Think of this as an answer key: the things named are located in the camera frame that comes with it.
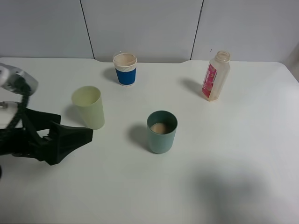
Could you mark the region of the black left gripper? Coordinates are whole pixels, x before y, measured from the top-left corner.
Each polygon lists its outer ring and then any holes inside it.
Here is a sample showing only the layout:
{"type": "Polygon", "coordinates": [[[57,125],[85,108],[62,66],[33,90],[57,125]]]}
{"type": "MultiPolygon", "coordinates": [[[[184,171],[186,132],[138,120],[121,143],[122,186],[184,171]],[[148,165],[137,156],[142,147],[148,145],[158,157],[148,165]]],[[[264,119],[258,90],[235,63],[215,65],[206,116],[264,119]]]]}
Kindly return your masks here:
{"type": "Polygon", "coordinates": [[[22,127],[13,129],[0,141],[0,154],[34,158],[56,165],[92,141],[92,129],[64,126],[60,122],[60,115],[27,108],[21,116],[22,127]]]}

